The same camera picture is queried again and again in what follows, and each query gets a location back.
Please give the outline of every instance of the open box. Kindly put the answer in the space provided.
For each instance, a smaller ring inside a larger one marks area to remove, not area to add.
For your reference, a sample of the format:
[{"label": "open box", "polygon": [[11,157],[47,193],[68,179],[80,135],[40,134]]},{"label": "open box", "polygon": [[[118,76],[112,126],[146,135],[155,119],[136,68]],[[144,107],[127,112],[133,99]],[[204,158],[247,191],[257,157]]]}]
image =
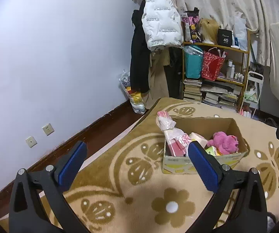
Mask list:
[{"label": "open box", "polygon": [[[215,156],[216,160],[222,165],[227,164],[235,166],[248,152],[245,141],[233,118],[216,118],[216,117],[194,117],[173,119],[176,122],[175,127],[190,134],[195,132],[205,139],[210,140],[213,134],[223,131],[227,135],[234,135],[238,138],[238,152],[230,155]],[[162,172],[166,174],[196,174],[196,169],[188,157],[173,157],[166,155],[167,143],[164,144],[164,157]]]}]

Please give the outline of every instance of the teal bag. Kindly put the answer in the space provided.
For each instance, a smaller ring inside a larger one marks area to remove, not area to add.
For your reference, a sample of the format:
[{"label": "teal bag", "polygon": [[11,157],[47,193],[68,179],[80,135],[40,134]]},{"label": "teal bag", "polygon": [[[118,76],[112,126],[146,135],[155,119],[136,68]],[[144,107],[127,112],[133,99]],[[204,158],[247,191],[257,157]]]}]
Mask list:
[{"label": "teal bag", "polygon": [[[193,47],[203,52],[198,46]],[[203,56],[191,55],[185,52],[186,77],[189,79],[199,79],[202,71],[202,63]]]}]

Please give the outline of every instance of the white puffer jacket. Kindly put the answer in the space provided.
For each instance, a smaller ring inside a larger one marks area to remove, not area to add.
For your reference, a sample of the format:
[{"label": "white puffer jacket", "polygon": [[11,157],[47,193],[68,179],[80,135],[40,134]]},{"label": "white puffer jacket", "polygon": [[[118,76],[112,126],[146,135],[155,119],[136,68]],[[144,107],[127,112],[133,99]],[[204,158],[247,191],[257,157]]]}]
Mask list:
[{"label": "white puffer jacket", "polygon": [[146,0],[142,23],[148,49],[181,46],[183,34],[180,21],[172,0]]}]

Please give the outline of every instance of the blue gripper pad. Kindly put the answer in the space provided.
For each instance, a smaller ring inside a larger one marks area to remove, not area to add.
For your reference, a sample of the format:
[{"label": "blue gripper pad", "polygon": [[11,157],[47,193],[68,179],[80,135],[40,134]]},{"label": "blue gripper pad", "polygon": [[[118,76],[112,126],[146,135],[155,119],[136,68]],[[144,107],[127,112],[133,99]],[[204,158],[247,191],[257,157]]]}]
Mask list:
[{"label": "blue gripper pad", "polygon": [[61,159],[61,167],[57,167],[56,171],[56,181],[61,191],[67,191],[71,187],[80,167],[86,159],[87,151],[87,145],[79,141],[71,149],[70,153],[64,159]]},{"label": "blue gripper pad", "polygon": [[222,178],[218,161],[213,156],[207,154],[197,141],[189,144],[188,155],[206,189],[216,193]]}]

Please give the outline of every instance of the wall outlet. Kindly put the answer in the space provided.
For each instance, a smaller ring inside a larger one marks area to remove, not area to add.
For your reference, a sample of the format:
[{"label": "wall outlet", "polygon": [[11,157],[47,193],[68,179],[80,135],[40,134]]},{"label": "wall outlet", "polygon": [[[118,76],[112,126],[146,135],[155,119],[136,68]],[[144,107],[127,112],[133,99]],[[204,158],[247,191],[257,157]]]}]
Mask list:
[{"label": "wall outlet", "polygon": [[52,128],[52,125],[48,123],[43,127],[44,132],[46,133],[47,136],[49,136],[51,133],[54,132],[54,129]]},{"label": "wall outlet", "polygon": [[37,144],[34,137],[29,137],[28,139],[25,139],[25,142],[28,144],[30,148],[32,148],[35,144]]}]

